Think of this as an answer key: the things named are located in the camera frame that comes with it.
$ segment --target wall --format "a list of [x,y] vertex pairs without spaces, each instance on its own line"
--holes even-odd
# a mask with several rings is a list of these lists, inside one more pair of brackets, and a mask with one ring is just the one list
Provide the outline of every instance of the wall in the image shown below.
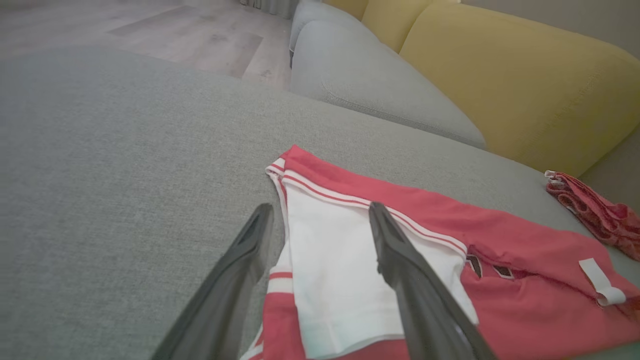
[[594,37],[640,59],[639,0],[462,0]]
[[623,202],[640,215],[640,127],[580,179],[607,200]]

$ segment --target white fabric panel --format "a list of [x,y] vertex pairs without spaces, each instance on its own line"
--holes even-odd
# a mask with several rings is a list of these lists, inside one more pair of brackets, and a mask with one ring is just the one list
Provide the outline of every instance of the white fabric panel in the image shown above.
[[[307,358],[329,359],[403,338],[396,294],[377,271],[368,211],[323,201],[291,184],[285,189],[293,289]],[[477,323],[460,284],[465,259],[405,233]]]

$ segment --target white tag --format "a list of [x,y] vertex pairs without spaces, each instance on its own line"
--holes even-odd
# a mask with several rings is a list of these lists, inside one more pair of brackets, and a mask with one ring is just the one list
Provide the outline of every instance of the white tag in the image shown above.
[[627,301],[627,297],[622,290],[611,286],[611,281],[604,274],[593,258],[580,260],[580,267],[587,275],[596,292],[604,296],[604,299],[598,299],[601,306],[609,306],[622,304]]

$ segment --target sofa seat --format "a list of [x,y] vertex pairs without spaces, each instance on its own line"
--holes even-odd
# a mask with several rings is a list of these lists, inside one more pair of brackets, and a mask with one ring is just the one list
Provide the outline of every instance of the sofa seat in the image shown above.
[[[284,226],[264,169],[295,143],[363,176],[589,236],[538,171],[266,86],[100,47],[0,61],[0,78],[10,359],[149,359],[262,202],[275,206],[275,263]],[[640,263],[608,249],[640,286]],[[244,348],[265,292],[263,277]]]
[[331,22],[313,21],[302,29],[290,90],[484,148],[467,116],[398,54]]
[[350,31],[377,39],[376,35],[374,35],[366,26],[352,15],[319,1],[304,0],[300,1],[296,8],[296,12],[293,15],[291,38],[289,39],[290,52],[293,53],[296,50],[296,42],[298,41],[300,31],[302,31],[305,25],[313,20],[332,22],[334,24],[341,25]]

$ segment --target red patterned cloth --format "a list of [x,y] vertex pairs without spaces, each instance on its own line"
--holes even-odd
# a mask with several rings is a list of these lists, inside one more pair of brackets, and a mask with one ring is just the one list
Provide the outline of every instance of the red patterned cloth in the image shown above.
[[569,209],[596,239],[640,261],[640,218],[624,204],[612,204],[582,181],[562,172],[545,172],[547,192]]

